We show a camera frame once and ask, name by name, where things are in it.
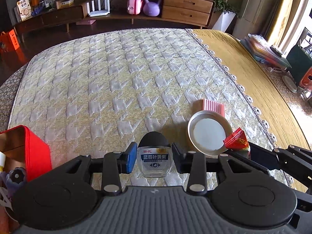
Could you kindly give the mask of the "red candy wrapper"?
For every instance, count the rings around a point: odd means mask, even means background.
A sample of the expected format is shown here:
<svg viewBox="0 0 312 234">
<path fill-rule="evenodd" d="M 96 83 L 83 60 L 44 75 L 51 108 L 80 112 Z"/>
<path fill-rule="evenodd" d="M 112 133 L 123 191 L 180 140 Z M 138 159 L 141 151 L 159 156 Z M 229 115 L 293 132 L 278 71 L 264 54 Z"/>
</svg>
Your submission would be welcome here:
<svg viewBox="0 0 312 234">
<path fill-rule="evenodd" d="M 226 137 L 223 143 L 228 150 L 240 153 L 247 158 L 250 157 L 250 145 L 245 132 L 240 127 Z"/>
</svg>

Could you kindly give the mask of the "clear eye-drop bottle black cap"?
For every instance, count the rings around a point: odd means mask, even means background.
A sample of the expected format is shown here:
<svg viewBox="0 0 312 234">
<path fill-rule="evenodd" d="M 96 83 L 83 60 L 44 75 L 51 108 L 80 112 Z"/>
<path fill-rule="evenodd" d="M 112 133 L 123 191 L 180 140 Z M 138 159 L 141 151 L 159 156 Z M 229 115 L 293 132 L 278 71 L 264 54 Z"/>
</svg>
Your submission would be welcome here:
<svg viewBox="0 0 312 234">
<path fill-rule="evenodd" d="M 162 133 L 148 132 L 137 149 L 137 162 L 144 177 L 165 177 L 172 167 L 172 149 Z"/>
</svg>

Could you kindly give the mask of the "purple blue toy figure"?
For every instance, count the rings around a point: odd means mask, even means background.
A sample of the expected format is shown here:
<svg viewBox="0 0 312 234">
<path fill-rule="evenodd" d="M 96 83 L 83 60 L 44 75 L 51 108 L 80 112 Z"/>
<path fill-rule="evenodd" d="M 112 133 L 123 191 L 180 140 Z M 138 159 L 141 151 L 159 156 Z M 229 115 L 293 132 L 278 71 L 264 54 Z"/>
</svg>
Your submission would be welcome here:
<svg viewBox="0 0 312 234">
<path fill-rule="evenodd" d="M 9 172 L 1 172 L 1 180 L 7 189 L 7 197 L 10 199 L 14 193 L 27 183 L 26 170 L 23 167 L 16 167 Z"/>
</svg>

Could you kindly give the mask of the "white yellow vitamin bottle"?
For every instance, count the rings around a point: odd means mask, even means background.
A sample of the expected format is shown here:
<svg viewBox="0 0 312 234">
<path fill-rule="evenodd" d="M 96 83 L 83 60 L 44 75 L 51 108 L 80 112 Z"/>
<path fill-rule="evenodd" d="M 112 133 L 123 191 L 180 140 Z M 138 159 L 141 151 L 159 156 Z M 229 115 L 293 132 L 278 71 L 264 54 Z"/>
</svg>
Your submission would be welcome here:
<svg viewBox="0 0 312 234">
<path fill-rule="evenodd" d="M 0 172 L 4 170 L 6 161 L 6 155 L 3 152 L 0 152 Z"/>
</svg>

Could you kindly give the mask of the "yellow tablecloth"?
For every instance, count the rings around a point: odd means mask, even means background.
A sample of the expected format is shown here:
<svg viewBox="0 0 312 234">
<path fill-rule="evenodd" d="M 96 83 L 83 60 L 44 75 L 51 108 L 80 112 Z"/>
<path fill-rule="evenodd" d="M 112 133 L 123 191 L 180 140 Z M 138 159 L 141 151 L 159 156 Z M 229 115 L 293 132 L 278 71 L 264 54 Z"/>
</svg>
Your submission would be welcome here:
<svg viewBox="0 0 312 234">
<path fill-rule="evenodd" d="M 261 110 L 260 118 L 269 123 L 269 132 L 276 136 L 277 145 L 287 148 L 292 144 L 309 150 L 308 141 L 280 92 L 243 45 L 221 31 L 194 29 L 193 32 L 237 77 L 237 83 L 253 99 L 253 106 Z"/>
</svg>

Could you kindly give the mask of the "pink ridged comb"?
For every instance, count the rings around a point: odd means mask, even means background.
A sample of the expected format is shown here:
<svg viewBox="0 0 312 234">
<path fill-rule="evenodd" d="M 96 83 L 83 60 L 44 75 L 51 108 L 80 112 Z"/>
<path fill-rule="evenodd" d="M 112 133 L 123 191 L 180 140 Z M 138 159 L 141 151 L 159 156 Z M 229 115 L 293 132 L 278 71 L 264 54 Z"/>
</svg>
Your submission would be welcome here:
<svg viewBox="0 0 312 234">
<path fill-rule="evenodd" d="M 196 100 L 193 103 L 194 112 L 198 112 L 201 110 L 208 110 L 212 112 L 216 112 L 221 116 L 225 117 L 225 105 L 216 101 L 208 100 L 206 98 Z"/>
</svg>

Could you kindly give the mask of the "grey patterned table mat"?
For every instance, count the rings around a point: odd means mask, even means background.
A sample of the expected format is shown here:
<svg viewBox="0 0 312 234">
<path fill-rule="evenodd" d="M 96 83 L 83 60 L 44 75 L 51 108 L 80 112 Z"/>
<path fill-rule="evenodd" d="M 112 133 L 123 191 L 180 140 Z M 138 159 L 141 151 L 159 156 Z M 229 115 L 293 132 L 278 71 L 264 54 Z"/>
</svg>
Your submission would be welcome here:
<svg viewBox="0 0 312 234">
<path fill-rule="evenodd" d="M 232 128 L 267 150 L 276 141 L 229 68 L 191 30 L 102 33 L 50 47 L 28 63 L 8 127 L 27 126 L 50 146 L 53 167 L 124 151 L 158 131 L 187 147 L 202 99 L 225 105 Z"/>
</svg>

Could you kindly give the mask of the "red storage box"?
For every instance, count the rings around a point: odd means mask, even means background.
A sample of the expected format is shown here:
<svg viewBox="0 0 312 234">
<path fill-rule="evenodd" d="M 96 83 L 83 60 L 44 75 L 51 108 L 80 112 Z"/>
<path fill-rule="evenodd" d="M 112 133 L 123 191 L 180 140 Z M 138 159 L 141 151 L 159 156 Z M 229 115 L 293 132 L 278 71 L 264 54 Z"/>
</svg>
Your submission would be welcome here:
<svg viewBox="0 0 312 234">
<path fill-rule="evenodd" d="M 1 132 L 1 152 L 6 155 L 3 171 L 23 167 L 28 182 L 52 170 L 49 146 L 27 126 Z"/>
</svg>

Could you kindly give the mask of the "stack of books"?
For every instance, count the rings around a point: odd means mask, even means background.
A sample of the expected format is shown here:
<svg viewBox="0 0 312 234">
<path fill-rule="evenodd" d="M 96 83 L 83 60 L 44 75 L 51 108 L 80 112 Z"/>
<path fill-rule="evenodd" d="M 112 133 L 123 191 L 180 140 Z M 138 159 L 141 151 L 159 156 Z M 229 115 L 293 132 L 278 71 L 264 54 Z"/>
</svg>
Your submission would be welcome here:
<svg viewBox="0 0 312 234">
<path fill-rule="evenodd" d="M 257 62 L 271 65 L 281 70 L 292 68 L 287 59 L 280 54 L 276 54 L 261 35 L 248 34 L 240 40 L 240 43 Z"/>
</svg>

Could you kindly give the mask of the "white wifi router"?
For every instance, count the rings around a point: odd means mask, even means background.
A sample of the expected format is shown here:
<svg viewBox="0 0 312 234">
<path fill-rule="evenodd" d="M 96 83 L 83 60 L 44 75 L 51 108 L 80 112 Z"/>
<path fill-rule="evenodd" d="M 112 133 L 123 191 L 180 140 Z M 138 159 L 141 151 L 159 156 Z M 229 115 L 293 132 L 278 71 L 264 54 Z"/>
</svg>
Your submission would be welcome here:
<svg viewBox="0 0 312 234">
<path fill-rule="evenodd" d="M 91 18 L 106 16 L 110 13 L 110 0 L 92 0 L 86 3 L 87 15 Z"/>
</svg>

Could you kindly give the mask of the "wooden tv cabinet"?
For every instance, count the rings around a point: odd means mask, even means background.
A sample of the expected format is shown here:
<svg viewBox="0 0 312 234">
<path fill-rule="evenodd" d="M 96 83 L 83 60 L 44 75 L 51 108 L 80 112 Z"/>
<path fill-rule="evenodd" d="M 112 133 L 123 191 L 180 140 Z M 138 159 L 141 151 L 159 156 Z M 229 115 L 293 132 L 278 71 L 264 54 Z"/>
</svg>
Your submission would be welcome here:
<svg viewBox="0 0 312 234">
<path fill-rule="evenodd" d="M 154 19 L 189 24 L 200 28 L 209 26 L 215 7 L 213 0 L 161 0 L 159 15 L 151 17 L 143 12 L 138 15 L 128 14 L 126 9 L 128 0 L 56 0 L 56 9 L 21 21 L 14 25 L 14 30 L 17 35 L 22 36 L 25 33 L 42 28 L 88 21 L 92 19 L 88 12 L 93 8 L 97 8 L 98 5 L 104 5 L 105 1 L 110 3 L 110 13 L 96 16 L 94 19 L 128 19 L 131 21 Z"/>
</svg>

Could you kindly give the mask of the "pink small case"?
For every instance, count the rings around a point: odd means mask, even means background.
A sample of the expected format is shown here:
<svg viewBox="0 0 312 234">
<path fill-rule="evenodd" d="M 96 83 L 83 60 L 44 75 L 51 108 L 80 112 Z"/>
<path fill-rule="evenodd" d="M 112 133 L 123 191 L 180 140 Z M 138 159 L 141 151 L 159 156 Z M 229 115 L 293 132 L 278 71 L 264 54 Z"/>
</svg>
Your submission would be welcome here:
<svg viewBox="0 0 312 234">
<path fill-rule="evenodd" d="M 143 7 L 143 0 L 128 0 L 127 12 L 129 15 L 138 15 Z"/>
</svg>

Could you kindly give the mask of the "orange gift bag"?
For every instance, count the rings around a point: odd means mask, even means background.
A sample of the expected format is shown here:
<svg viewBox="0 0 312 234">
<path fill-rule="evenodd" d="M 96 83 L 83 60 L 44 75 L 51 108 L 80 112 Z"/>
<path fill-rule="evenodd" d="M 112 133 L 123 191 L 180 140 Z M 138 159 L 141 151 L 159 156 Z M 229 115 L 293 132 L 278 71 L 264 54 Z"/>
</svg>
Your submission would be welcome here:
<svg viewBox="0 0 312 234">
<path fill-rule="evenodd" d="M 1 53 L 14 52 L 20 46 L 14 29 L 9 32 L 1 32 L 0 43 Z"/>
</svg>

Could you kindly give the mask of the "potted green plant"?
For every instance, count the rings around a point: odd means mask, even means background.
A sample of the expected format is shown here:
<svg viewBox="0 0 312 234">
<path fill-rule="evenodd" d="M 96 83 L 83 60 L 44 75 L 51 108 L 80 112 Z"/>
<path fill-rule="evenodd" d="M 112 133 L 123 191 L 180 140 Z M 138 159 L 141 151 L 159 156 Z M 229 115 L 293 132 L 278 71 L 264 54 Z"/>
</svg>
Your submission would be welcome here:
<svg viewBox="0 0 312 234">
<path fill-rule="evenodd" d="M 229 0 L 213 0 L 215 2 L 214 13 L 220 12 L 220 16 L 213 26 L 213 30 L 225 32 L 234 18 L 239 14 L 239 9 L 229 3 Z"/>
</svg>

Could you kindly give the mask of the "snack box white orange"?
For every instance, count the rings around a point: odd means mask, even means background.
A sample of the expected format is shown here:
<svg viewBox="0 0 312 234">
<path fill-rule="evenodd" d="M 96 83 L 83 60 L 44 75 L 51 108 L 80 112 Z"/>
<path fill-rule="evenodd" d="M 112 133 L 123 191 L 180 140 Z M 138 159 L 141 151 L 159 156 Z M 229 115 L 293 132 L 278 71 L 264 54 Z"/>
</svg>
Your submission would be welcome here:
<svg viewBox="0 0 312 234">
<path fill-rule="evenodd" d="M 17 8 L 22 21 L 32 17 L 32 8 L 30 5 L 30 0 L 19 0 L 17 2 Z"/>
</svg>

